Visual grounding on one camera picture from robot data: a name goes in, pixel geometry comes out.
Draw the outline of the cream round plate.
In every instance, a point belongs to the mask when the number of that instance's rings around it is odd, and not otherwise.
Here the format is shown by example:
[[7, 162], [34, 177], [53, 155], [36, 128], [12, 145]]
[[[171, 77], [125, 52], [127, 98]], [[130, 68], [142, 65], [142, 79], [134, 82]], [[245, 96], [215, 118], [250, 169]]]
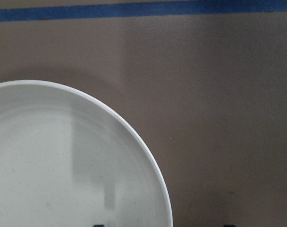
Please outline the cream round plate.
[[160, 169], [115, 111], [72, 87], [0, 83], [0, 227], [171, 227]]

